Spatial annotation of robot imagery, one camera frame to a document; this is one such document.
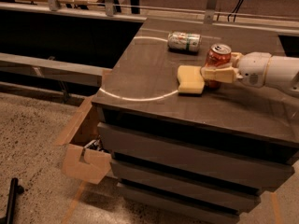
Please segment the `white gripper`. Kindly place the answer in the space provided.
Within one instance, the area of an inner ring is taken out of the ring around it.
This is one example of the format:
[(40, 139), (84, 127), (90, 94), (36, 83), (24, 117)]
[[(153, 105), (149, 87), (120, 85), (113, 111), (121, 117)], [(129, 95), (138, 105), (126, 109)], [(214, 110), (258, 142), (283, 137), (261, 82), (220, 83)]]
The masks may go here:
[(264, 85), (265, 71), (271, 57), (270, 53), (265, 52), (252, 52), (244, 56), (241, 52), (232, 52), (230, 60), (232, 66), (203, 67), (201, 75), (204, 80), (234, 83), (239, 79), (243, 85), (261, 88)]

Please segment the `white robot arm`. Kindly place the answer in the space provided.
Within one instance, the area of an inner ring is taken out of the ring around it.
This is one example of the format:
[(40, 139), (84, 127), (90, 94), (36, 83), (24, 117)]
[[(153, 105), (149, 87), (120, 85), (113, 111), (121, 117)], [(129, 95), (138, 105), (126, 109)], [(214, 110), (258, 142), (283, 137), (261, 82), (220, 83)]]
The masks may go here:
[(203, 67), (204, 80), (220, 83), (239, 81), (245, 86), (277, 89), (299, 97), (299, 59), (274, 56), (267, 52), (232, 53), (231, 61), (220, 67)]

